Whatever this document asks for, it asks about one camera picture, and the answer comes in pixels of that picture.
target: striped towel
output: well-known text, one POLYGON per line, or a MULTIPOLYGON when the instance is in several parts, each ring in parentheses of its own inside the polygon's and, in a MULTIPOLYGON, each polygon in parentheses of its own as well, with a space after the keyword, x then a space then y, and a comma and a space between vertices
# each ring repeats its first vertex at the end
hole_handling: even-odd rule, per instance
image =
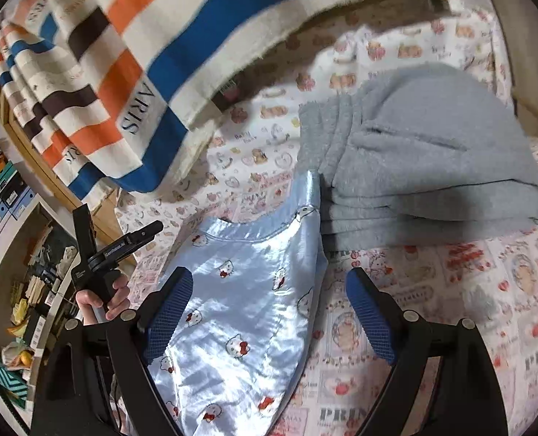
POLYGON ((216 129, 216 94, 305 21, 359 0, 9 0, 0 85, 91 209, 114 184, 171 192, 216 129))

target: cluttered shelf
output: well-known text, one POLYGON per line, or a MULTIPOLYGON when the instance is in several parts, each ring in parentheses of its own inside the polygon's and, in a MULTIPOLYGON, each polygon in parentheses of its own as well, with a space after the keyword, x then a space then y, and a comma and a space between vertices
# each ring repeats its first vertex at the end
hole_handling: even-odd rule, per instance
POLYGON ((0 383, 30 420, 41 364, 76 313, 71 269, 79 263, 71 225, 40 196, 0 238, 0 383))

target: bed sheet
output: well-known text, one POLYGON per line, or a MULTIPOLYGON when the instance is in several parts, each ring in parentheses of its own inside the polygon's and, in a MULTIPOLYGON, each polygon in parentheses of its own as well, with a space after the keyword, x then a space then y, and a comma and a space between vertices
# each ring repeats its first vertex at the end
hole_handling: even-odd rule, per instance
MULTIPOLYGON (((351 92, 377 73, 442 61, 472 73, 513 109, 505 45, 497 19, 449 0, 454 15, 380 31, 382 22, 432 13, 424 0, 384 0, 290 37, 248 69, 264 87, 224 120, 172 201, 139 203, 122 195, 124 232, 161 219, 164 231, 139 251, 131 280, 138 306, 154 290, 166 257, 205 214, 246 222, 287 197, 299 149, 300 104, 351 92)), ((538 159, 538 141, 533 143, 538 159)), ((344 293, 352 267, 364 267, 401 307, 426 319, 476 321, 497 371, 510 435, 538 413, 538 228, 513 237, 442 247, 340 251, 329 258, 305 374, 274 436, 352 436, 389 368, 377 359, 344 293)), ((437 362, 427 372, 408 426, 414 431, 437 362)))

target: light blue satin fabric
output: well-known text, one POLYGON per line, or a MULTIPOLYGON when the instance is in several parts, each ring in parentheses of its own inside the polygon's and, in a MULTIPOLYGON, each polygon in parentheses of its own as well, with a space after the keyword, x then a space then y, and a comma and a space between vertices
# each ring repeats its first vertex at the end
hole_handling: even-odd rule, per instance
POLYGON ((194 291, 165 355, 149 366, 186 436, 267 434, 305 366, 327 266, 315 172, 254 222, 206 218, 160 279, 184 266, 194 291))

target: gray towel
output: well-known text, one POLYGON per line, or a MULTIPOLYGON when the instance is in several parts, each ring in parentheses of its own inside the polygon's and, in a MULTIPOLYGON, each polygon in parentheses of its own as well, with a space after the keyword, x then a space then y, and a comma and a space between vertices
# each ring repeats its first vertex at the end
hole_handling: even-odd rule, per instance
POLYGON ((517 120, 470 75, 424 64, 300 110, 300 170, 322 177, 328 250, 531 229, 538 166, 517 120))

